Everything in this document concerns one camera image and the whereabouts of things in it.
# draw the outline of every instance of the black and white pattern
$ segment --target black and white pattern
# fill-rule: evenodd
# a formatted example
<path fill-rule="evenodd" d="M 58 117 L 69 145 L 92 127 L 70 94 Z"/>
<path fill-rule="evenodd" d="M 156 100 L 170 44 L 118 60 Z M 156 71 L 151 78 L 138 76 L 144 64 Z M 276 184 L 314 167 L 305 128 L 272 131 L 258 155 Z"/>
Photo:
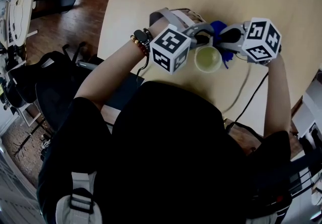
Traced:
<path fill-rule="evenodd" d="M 170 53 L 174 53 L 185 41 L 187 37 L 171 29 L 167 29 L 156 41 L 155 44 L 164 48 Z"/>
<path fill-rule="evenodd" d="M 248 33 L 247 39 L 261 40 L 264 35 L 266 22 L 254 22 L 250 26 L 250 31 Z"/>
<path fill-rule="evenodd" d="M 164 69 L 170 72 L 170 59 L 164 56 L 162 53 L 157 51 L 155 48 L 152 49 L 153 59 L 155 63 L 162 66 Z"/>
<path fill-rule="evenodd" d="M 272 57 L 272 55 L 262 45 L 247 49 L 246 51 L 251 54 L 256 60 L 263 60 L 265 58 Z"/>
<path fill-rule="evenodd" d="M 278 52 L 278 44 L 281 39 L 281 36 L 275 30 L 275 28 L 270 24 L 270 28 L 268 29 L 266 43 L 270 48 L 277 53 Z"/>
<path fill-rule="evenodd" d="M 186 61 L 188 51 L 189 51 L 189 47 L 185 49 L 179 56 L 176 57 L 173 72 L 176 71 L 178 67 L 180 67 L 182 63 Z"/>

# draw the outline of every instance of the yellow liquid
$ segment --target yellow liquid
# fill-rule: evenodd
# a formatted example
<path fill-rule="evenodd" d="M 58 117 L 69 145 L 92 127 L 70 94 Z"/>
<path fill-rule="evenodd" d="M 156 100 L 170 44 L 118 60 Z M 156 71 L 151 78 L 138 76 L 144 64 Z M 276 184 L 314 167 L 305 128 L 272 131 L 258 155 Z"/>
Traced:
<path fill-rule="evenodd" d="M 212 68 L 218 61 L 218 55 L 213 48 L 205 47 L 197 54 L 198 66 L 203 70 Z"/>

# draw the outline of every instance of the white cube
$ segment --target white cube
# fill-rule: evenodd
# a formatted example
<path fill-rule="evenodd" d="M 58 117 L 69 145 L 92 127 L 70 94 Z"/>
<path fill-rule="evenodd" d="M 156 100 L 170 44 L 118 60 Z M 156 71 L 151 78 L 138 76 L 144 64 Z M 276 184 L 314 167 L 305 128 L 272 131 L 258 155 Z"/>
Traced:
<path fill-rule="evenodd" d="M 252 18 L 242 50 L 255 62 L 277 57 L 282 35 L 266 18 Z"/>
<path fill-rule="evenodd" d="M 181 69 L 187 62 L 191 38 L 169 24 L 150 43 L 150 57 L 170 74 Z"/>

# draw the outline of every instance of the light wood tabletop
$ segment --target light wood tabletop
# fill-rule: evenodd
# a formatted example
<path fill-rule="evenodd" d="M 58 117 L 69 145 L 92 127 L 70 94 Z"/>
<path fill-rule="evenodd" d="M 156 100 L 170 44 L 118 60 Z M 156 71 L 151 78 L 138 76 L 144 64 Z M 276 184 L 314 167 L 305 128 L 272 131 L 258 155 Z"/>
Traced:
<path fill-rule="evenodd" d="M 150 13 L 164 7 L 190 8 L 208 22 L 221 20 L 228 25 L 252 17 L 272 20 L 282 34 L 282 56 L 292 105 L 303 95 L 322 62 L 322 0 L 109 0 L 98 57 L 109 57 L 135 30 L 148 27 Z M 186 66 L 174 75 L 151 62 L 141 76 L 149 81 L 167 81 L 195 91 L 221 110 L 224 117 L 235 120 L 267 68 L 234 57 L 228 63 L 229 69 L 222 65 L 215 73 L 206 74 L 194 65 L 194 53 L 194 50 L 189 52 Z M 144 61 L 140 62 L 132 72 L 136 73 L 143 65 Z M 249 68 L 249 78 L 234 104 Z M 263 134 L 264 129 L 266 97 L 267 80 L 239 120 L 259 134 Z"/>

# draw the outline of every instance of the hand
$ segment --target hand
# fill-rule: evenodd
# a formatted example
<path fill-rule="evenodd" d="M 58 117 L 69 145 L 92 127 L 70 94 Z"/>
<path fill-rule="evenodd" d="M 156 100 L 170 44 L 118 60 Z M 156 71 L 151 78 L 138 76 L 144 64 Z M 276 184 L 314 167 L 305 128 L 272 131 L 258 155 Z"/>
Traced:
<path fill-rule="evenodd" d="M 194 21 L 196 24 L 201 23 L 201 19 L 197 17 L 191 10 L 184 9 L 181 10 L 183 13 L 185 13 L 192 21 Z M 184 25 L 184 27 L 188 27 L 180 18 L 178 18 L 180 22 Z M 159 33 L 161 33 L 169 24 L 169 21 L 162 17 L 159 20 L 157 20 L 153 25 L 149 27 L 149 31 L 153 38 L 155 38 Z"/>

